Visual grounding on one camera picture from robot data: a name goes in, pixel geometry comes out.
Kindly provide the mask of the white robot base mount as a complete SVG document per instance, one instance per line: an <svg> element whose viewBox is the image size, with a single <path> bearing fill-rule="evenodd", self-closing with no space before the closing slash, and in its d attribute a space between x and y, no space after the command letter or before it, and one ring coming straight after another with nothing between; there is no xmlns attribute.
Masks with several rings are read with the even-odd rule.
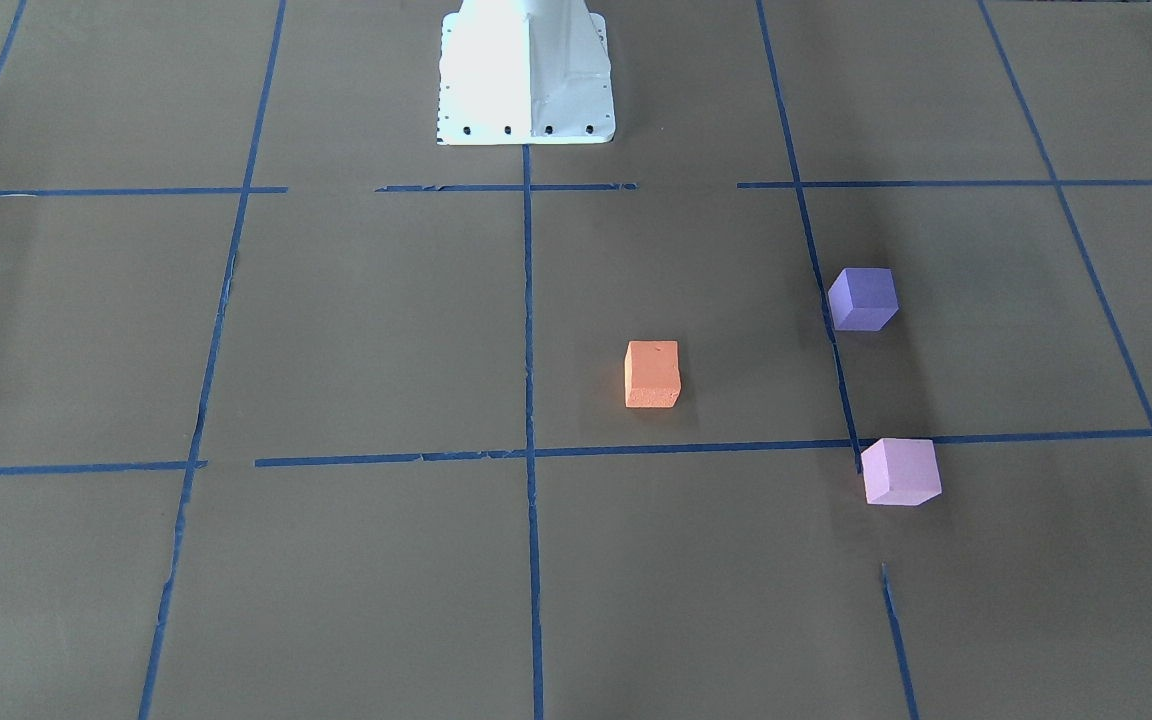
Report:
<svg viewBox="0 0 1152 720"><path fill-rule="evenodd" d="M585 1L463 1L444 15L440 40L439 145L616 136L607 23Z"/></svg>

